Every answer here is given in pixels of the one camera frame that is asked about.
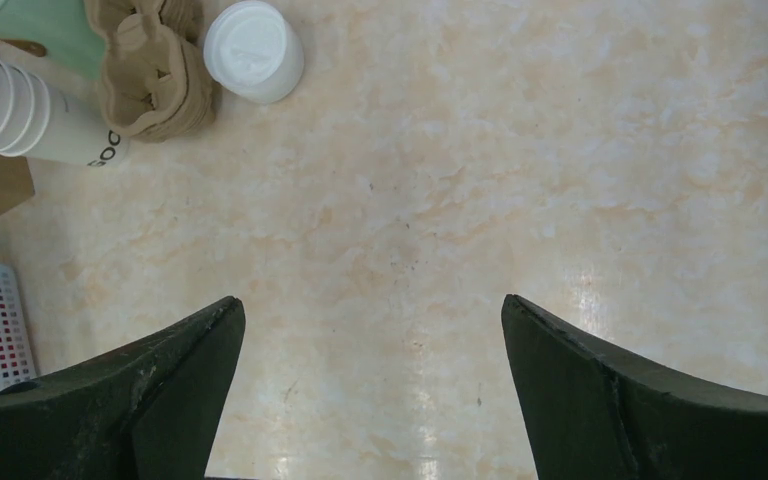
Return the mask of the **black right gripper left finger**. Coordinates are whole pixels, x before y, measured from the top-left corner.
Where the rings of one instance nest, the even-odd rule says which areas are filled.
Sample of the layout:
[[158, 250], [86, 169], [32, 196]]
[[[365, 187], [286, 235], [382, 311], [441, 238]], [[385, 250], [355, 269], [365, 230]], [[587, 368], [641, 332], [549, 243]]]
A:
[[0, 479], [202, 479], [242, 349], [225, 297], [0, 391]]

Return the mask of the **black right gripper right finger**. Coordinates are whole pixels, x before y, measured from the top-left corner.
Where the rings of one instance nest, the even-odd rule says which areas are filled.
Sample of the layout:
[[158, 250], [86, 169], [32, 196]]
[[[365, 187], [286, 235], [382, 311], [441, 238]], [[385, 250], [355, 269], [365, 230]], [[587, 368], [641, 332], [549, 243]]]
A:
[[521, 296], [504, 341], [542, 479], [768, 479], [768, 396], [589, 334]]

